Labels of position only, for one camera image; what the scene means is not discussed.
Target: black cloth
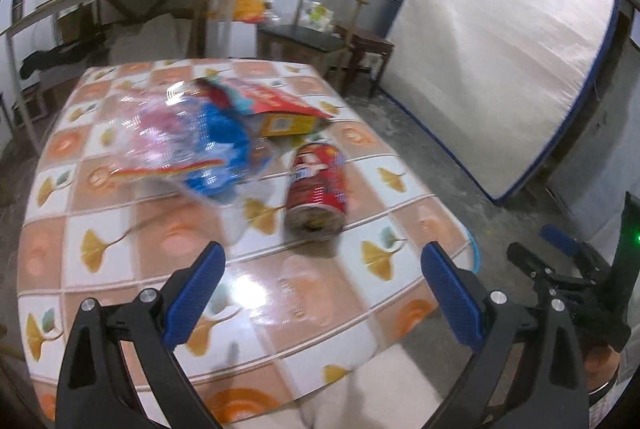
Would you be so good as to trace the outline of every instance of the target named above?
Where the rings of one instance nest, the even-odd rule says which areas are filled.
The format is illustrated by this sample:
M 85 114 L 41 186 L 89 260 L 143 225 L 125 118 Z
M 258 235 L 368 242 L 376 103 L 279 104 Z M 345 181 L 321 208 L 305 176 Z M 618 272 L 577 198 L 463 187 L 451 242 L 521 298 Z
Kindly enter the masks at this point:
M 106 39 L 103 32 L 98 32 L 83 39 L 61 44 L 48 51 L 38 50 L 23 59 L 20 77 L 25 80 L 31 77 L 35 70 L 48 70 L 54 66 L 77 63 L 104 43 Z

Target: mattress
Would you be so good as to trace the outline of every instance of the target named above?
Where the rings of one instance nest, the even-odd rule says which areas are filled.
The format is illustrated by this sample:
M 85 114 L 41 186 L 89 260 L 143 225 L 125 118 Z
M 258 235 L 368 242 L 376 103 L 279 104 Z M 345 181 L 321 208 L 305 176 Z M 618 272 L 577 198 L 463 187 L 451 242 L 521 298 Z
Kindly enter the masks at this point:
M 499 202 L 579 109 L 617 12 L 618 0 L 404 0 L 383 89 Z

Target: red can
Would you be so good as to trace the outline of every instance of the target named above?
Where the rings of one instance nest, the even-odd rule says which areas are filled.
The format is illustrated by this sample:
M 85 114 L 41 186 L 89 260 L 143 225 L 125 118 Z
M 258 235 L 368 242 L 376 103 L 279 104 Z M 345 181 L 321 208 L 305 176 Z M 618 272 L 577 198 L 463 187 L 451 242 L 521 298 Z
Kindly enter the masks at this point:
M 327 239 L 346 222 L 344 156 L 332 144 L 311 142 L 293 157 L 285 226 L 301 237 Z

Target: tablecloth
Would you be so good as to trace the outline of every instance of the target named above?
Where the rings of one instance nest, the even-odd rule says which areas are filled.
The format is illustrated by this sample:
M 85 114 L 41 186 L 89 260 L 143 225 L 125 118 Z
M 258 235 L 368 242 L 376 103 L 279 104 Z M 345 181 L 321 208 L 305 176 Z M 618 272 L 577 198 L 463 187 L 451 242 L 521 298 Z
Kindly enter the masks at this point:
M 110 178 L 123 90 L 218 72 L 332 116 L 319 133 L 275 140 L 279 156 L 260 180 L 265 202 L 212 207 L 161 181 Z M 347 226 L 332 241 L 303 243 L 283 228 L 287 168 L 297 146 L 318 138 L 347 160 Z M 39 160 L 20 237 L 18 310 L 36 395 L 53 419 L 83 299 L 109 305 L 159 289 L 215 240 L 225 247 L 225 275 L 175 356 L 221 422 L 273 409 L 340 379 L 436 308 L 419 266 L 420 249 L 435 239 L 470 266 L 466 229 L 312 67 L 197 59 L 88 69 Z M 122 350 L 147 414 L 163 421 L 135 349 Z

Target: plastic bag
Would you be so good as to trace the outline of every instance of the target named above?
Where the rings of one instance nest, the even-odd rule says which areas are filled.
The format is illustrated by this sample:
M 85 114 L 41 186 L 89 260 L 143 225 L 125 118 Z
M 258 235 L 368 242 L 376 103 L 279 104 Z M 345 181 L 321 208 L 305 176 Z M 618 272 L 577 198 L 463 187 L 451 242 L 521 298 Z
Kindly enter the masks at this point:
M 300 25 L 312 28 L 318 32 L 333 31 L 332 21 L 334 13 L 318 2 L 303 2 L 302 14 L 300 15 Z
M 234 3 L 233 21 L 258 23 L 263 20 L 265 2 L 263 0 L 236 0 Z M 218 19 L 220 12 L 207 12 L 209 19 Z
M 264 141 L 251 138 L 233 110 L 223 112 L 181 87 L 187 85 L 178 83 L 167 96 L 150 94 L 124 108 L 128 114 L 120 118 L 112 174 L 165 178 L 212 197 L 260 173 L 273 156 Z

